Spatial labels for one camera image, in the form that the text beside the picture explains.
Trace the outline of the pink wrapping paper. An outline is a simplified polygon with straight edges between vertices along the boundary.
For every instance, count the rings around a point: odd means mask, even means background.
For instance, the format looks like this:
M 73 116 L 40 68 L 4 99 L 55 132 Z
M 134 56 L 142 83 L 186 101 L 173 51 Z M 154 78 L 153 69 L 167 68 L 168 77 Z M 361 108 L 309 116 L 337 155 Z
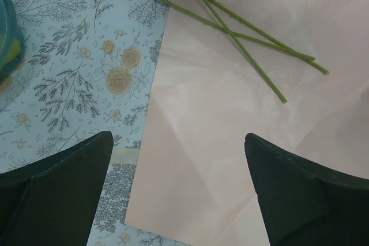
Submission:
M 368 178 L 368 0 L 217 0 L 328 75 L 170 10 L 125 223 L 192 245 L 268 245 L 244 154 L 254 133 Z

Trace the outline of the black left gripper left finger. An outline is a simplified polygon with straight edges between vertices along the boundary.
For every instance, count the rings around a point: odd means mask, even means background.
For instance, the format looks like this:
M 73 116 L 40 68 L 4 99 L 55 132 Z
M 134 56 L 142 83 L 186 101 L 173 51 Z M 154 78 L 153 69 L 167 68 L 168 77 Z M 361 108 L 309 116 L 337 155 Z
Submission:
M 112 150 L 102 131 L 1 174 L 1 245 L 86 245 Z

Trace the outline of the beige printed ribbon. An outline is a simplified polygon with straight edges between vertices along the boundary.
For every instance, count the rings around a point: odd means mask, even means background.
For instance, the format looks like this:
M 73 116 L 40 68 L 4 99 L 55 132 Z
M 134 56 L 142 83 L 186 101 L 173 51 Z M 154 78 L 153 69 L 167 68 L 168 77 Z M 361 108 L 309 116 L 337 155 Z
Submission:
M 111 164 L 137 164 L 139 148 L 114 148 L 111 155 Z

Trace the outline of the peach bud flower stem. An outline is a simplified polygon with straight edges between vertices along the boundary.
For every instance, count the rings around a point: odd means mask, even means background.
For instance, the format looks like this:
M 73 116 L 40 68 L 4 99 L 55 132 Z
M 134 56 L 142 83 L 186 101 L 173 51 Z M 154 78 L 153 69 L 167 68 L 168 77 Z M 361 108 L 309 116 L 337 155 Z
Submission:
M 210 2 L 208 0 L 202 0 L 202 1 L 207 6 L 209 11 L 213 14 L 213 16 L 216 18 L 216 20 L 220 23 L 220 25 L 224 28 L 226 33 L 234 41 L 234 43 L 239 47 L 239 49 L 242 51 L 243 55 L 247 58 L 247 60 L 250 62 L 250 64 L 253 66 L 253 68 L 256 70 L 256 72 L 262 77 L 262 79 L 268 84 L 268 86 L 275 92 L 275 94 L 278 96 L 278 98 L 281 100 L 281 102 L 284 103 L 284 104 L 287 103 L 287 99 L 281 93 L 279 88 L 273 83 L 273 81 L 263 71 L 263 69 L 260 67 L 260 65 L 248 53 L 248 51 L 245 49 L 243 44 L 238 40 L 238 38 L 235 35 L 232 34 L 232 32 L 229 29 L 229 27 L 227 26 L 227 24 L 223 21 L 223 19 L 219 16 L 219 14 L 214 10 L 214 8 L 211 6 Z

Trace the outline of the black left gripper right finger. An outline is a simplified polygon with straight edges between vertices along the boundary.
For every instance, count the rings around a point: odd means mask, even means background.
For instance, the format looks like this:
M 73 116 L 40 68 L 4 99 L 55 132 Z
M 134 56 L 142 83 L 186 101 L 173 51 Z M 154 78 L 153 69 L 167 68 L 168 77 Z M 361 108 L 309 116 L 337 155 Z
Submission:
M 368 245 L 368 180 L 249 133 L 244 150 L 270 245 Z

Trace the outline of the pink rose flower stem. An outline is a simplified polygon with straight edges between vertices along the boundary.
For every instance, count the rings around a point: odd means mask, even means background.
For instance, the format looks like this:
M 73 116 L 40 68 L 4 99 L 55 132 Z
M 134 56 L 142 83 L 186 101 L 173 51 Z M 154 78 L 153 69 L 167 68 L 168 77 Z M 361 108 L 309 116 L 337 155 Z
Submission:
M 207 0 L 207 1 L 209 1 L 211 4 L 215 5 L 215 7 L 219 8 L 223 12 L 226 12 L 230 17 L 236 19 L 241 24 L 249 27 L 250 29 L 252 29 L 256 33 L 258 33 L 259 35 L 263 36 L 264 38 L 268 39 L 272 43 L 276 44 L 277 46 L 280 46 L 285 50 L 291 50 L 293 53 L 301 54 L 300 52 L 293 50 L 291 47 L 288 47 L 287 45 L 285 45 L 281 41 L 275 39 L 271 35 L 268 35 L 266 32 L 264 32 L 261 29 L 257 28 L 255 25 L 251 24 L 250 22 L 248 22 L 243 17 L 241 17 L 241 16 L 237 15 L 236 13 L 232 12 L 231 10 L 229 10 L 228 8 L 226 8 L 225 6 L 223 6 L 222 4 L 217 2 L 216 0 Z M 306 55 L 306 54 L 302 54 L 302 57 L 307 58 L 308 60 L 312 60 L 312 61 L 315 60 L 315 58 L 313 56 L 309 56 L 309 55 Z

